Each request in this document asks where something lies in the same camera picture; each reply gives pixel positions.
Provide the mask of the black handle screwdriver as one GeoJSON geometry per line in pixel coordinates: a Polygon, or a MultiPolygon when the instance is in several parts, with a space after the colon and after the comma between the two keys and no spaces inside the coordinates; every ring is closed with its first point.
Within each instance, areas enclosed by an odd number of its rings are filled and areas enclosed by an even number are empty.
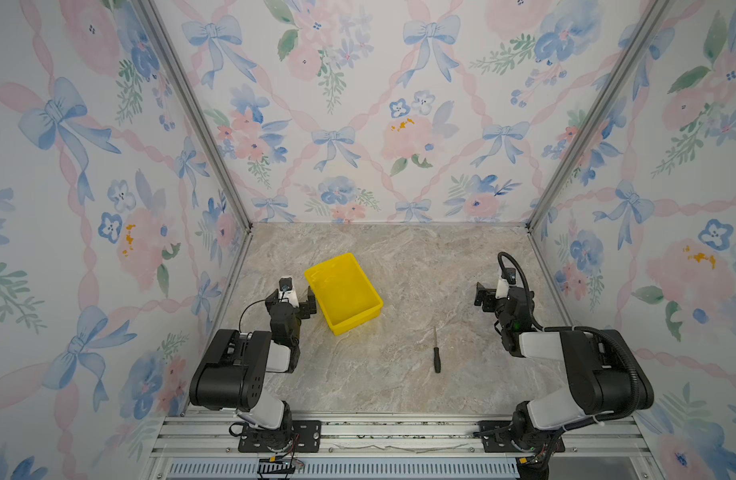
{"type": "Polygon", "coordinates": [[[439,348],[439,343],[438,343],[438,333],[437,333],[436,327],[433,328],[433,342],[434,342],[434,345],[433,345],[434,371],[437,374],[440,374],[442,372],[442,360],[441,360],[441,355],[440,355],[440,348],[439,348]]]}

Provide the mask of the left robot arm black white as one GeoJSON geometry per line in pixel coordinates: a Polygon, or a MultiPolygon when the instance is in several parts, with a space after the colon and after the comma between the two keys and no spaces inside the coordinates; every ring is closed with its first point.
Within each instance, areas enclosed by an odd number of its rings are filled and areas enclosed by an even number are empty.
{"type": "Polygon", "coordinates": [[[209,410],[233,410],[242,430],[239,450],[291,451],[297,434],[289,404],[264,390],[268,373],[295,371],[301,354],[301,325],[317,312],[311,289],[300,301],[289,278],[262,300],[270,329],[243,333],[220,329],[208,345],[189,385],[190,403],[209,410]]]}

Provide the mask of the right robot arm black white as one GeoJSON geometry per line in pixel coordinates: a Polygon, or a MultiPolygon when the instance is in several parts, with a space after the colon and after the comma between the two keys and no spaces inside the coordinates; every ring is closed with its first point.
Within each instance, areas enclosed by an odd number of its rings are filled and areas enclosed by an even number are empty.
{"type": "Polygon", "coordinates": [[[478,283],[474,305],[496,317],[504,349],[521,359],[558,361],[567,384],[540,399],[524,401],[507,422],[479,423],[474,433],[491,445],[547,454],[562,434],[628,417],[652,407],[655,392],[638,361],[614,329],[538,327],[534,293],[501,280],[496,288],[478,283]]]}

